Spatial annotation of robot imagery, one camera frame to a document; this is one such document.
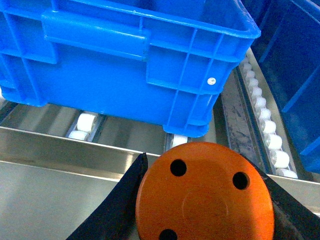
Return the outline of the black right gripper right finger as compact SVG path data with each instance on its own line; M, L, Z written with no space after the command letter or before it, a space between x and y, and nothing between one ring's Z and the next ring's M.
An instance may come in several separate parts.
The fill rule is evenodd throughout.
M320 218L267 176L245 155L242 157L257 170L270 194L274 211L273 239L318 240L320 238Z

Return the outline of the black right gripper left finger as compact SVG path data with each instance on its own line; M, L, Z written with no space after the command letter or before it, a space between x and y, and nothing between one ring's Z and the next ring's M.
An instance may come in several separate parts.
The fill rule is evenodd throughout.
M148 170L141 153L103 202L68 237L69 240L121 240L135 217L138 190Z

